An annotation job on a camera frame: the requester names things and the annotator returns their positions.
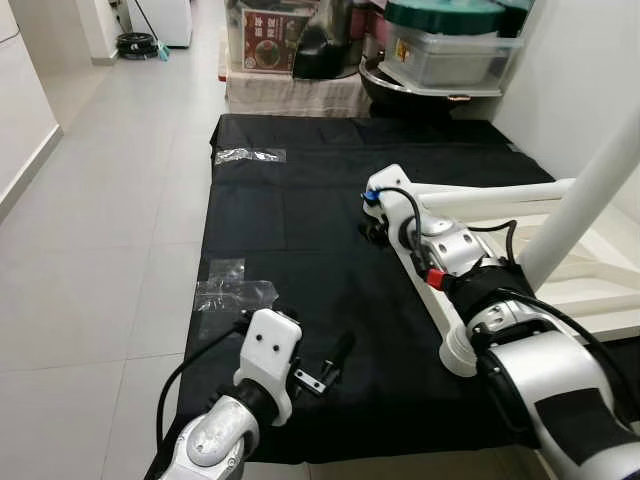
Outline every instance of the baseboard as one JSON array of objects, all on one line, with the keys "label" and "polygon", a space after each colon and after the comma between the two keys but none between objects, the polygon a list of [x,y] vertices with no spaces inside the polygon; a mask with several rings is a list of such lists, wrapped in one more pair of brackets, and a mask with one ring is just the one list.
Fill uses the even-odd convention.
[{"label": "baseboard", "polygon": [[91,64],[97,67],[110,67],[115,65],[117,59],[118,51],[116,50],[108,57],[91,57]]},{"label": "baseboard", "polygon": [[29,157],[29,160],[20,169],[11,184],[4,190],[2,196],[0,196],[0,222],[9,214],[22,192],[27,189],[33,177],[36,176],[40,167],[44,165],[44,162],[63,136],[62,128],[60,128],[60,125],[56,125]]}]

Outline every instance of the green lid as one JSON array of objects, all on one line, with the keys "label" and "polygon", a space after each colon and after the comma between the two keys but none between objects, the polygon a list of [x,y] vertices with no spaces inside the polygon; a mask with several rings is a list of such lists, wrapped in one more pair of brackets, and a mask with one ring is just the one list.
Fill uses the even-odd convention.
[{"label": "green lid", "polygon": [[389,0],[384,18],[429,33],[480,35],[498,30],[504,10],[489,0]]}]

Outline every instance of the black cloth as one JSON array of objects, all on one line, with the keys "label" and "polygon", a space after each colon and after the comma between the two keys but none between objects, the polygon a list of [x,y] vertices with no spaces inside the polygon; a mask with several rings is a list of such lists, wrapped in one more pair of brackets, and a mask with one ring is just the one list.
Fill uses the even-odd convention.
[{"label": "black cloth", "polygon": [[[211,259],[244,258],[245,279],[272,281],[277,306],[296,311],[302,323],[299,354],[311,373],[345,330],[357,337],[342,383],[326,399],[301,396],[284,427],[262,432],[252,460],[323,463],[509,444],[477,380],[442,366],[440,335],[393,250],[358,233],[359,194],[371,174],[392,163],[423,183],[486,187],[552,177],[478,121],[434,127],[225,115],[211,145],[214,159],[243,147],[284,151],[286,162],[214,166],[199,278],[206,279]],[[232,321],[194,313],[186,355]],[[166,464],[175,436],[203,413],[216,388],[230,383],[241,343],[240,336],[228,339],[184,373],[176,419],[154,468]],[[632,347],[623,354],[640,365]]]}]

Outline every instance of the black cable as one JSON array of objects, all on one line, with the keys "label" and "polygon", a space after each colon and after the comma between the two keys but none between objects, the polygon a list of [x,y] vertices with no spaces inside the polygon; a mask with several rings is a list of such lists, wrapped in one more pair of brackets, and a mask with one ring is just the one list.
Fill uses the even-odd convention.
[{"label": "black cable", "polygon": [[151,30],[151,33],[153,33],[153,36],[155,37],[156,41],[158,41],[158,36],[156,35],[156,32],[153,30],[151,23],[149,23],[149,19],[147,18],[147,15],[144,13],[144,10],[142,10],[140,3],[138,2],[138,0],[133,0],[133,1],[136,2],[136,6],[138,7],[138,10],[140,10],[140,13],[142,14],[142,18],[144,18],[144,21],[147,23],[147,27],[149,27],[149,30]]},{"label": "black cable", "polygon": [[420,235],[422,235],[422,221],[420,219],[420,209],[418,208],[418,203],[416,199],[411,196],[409,192],[399,187],[382,187],[375,190],[376,192],[397,192],[403,195],[409,202],[411,203],[411,208],[413,209],[413,215],[416,217],[416,243],[413,247],[414,252],[418,255],[418,258],[422,260],[424,266],[427,264],[424,259],[424,255],[422,254],[422,248],[420,244]]},{"label": "black cable", "polygon": [[237,331],[239,331],[239,326],[237,323],[234,323],[234,325],[228,330],[226,330],[225,332],[223,332],[222,335],[209,341],[206,345],[203,345],[202,347],[200,347],[193,355],[191,355],[189,358],[184,360],[180,365],[178,365],[178,368],[176,368],[173,372],[171,372],[171,375],[169,375],[169,377],[167,378],[167,381],[164,383],[164,386],[162,387],[162,391],[160,392],[160,398],[158,398],[158,408],[156,409],[156,446],[157,446],[158,452],[160,451],[160,447],[162,446],[162,440],[164,439],[163,427],[162,427],[162,417],[164,416],[164,403],[167,399],[167,394],[169,393],[169,389],[171,388],[171,385],[173,384],[175,379],[178,378],[178,375],[180,375],[193,362],[198,360],[200,357],[202,357],[202,355],[204,355],[211,348],[215,347],[217,344],[222,342],[229,335]]},{"label": "black cable", "polygon": [[507,230],[507,240],[506,240],[506,250],[507,250],[507,258],[512,265],[515,265],[516,258],[513,254],[513,235],[516,233],[516,227],[518,226],[517,220],[509,220],[508,222],[501,223],[500,225],[496,225],[495,227],[469,227],[467,228],[472,232],[497,232],[498,230],[504,230],[505,228],[509,228]]},{"label": "black cable", "polygon": [[2,45],[5,42],[8,42],[9,40],[13,40],[18,35],[20,35],[20,29],[18,29],[18,31],[16,33],[14,33],[13,35],[9,35],[7,38],[3,38],[2,40],[0,40],[0,45]]},{"label": "black cable", "polygon": [[549,305],[548,303],[543,302],[542,300],[538,300],[537,298],[530,297],[528,295],[524,295],[522,293],[518,293],[513,290],[508,290],[506,288],[498,288],[496,290],[496,293],[508,299],[519,300],[523,303],[535,305],[536,307],[539,307],[542,310],[545,310],[546,312],[550,313],[551,315],[556,317],[558,320],[560,320],[561,322],[565,323],[566,325],[571,327],[573,330],[578,332],[578,334],[580,334],[580,336],[584,338],[593,347],[593,349],[596,352],[598,352],[600,357],[611,368],[611,371],[615,373],[615,375],[618,377],[618,380],[622,385],[622,388],[625,390],[625,394],[629,397],[629,401],[631,403],[632,408],[635,410],[637,419],[640,420],[640,402],[636,400],[636,396],[633,392],[633,387],[631,385],[631,382],[629,381],[625,373],[622,371],[618,363],[615,361],[615,359],[611,356],[607,347],[605,347],[596,337],[594,337],[591,334],[591,332],[589,332],[586,328],[584,328],[582,325],[580,325],[578,322],[576,322],[573,318],[571,318],[566,313],[561,312],[554,306]]}]

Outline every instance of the white wall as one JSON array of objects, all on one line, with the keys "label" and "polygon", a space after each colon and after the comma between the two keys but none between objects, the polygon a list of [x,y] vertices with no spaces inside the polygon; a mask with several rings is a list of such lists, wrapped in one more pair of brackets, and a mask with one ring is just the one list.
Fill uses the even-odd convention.
[{"label": "white wall", "polygon": [[[640,108],[636,0],[536,0],[493,123],[556,177],[575,176]],[[640,221],[640,172],[614,203]]]},{"label": "white wall", "polygon": [[75,0],[92,58],[113,58],[122,33],[108,0]]},{"label": "white wall", "polygon": [[[9,3],[0,0],[0,39],[16,29]],[[0,201],[56,126],[22,37],[0,44]]]},{"label": "white wall", "polygon": [[75,0],[9,0],[38,75],[91,64]]}]

